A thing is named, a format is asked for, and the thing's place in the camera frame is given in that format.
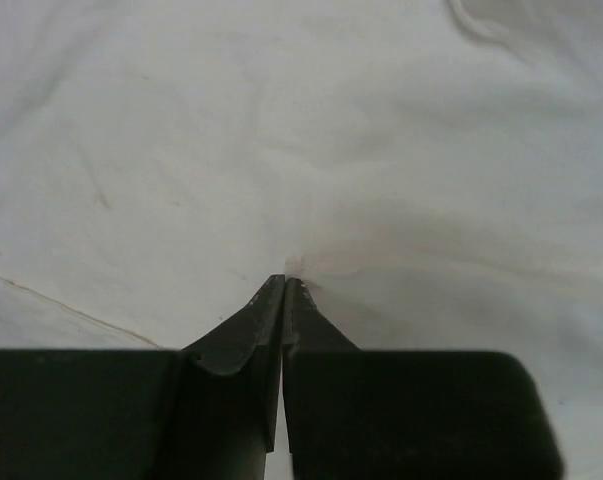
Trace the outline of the white t shirt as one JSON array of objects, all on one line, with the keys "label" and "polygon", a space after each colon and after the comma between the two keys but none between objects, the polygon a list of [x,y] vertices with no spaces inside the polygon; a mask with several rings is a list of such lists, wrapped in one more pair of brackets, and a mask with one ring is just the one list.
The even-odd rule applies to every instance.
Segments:
[{"label": "white t shirt", "polygon": [[603,479],[603,1],[0,1],[0,347],[178,348],[279,272],[517,356]]}]

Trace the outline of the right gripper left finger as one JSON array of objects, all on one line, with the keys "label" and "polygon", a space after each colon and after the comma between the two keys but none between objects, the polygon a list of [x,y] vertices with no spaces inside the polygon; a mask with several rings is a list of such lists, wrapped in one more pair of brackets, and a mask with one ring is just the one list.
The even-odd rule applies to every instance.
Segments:
[{"label": "right gripper left finger", "polygon": [[180,350],[0,349],[0,479],[260,479],[285,279]]}]

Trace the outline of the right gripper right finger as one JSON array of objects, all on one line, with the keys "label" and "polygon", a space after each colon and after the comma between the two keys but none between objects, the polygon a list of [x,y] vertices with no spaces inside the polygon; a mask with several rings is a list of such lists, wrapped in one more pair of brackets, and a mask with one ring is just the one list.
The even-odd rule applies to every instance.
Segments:
[{"label": "right gripper right finger", "polygon": [[286,285],[283,397],[298,479],[560,479],[536,385],[498,351],[363,350]]}]

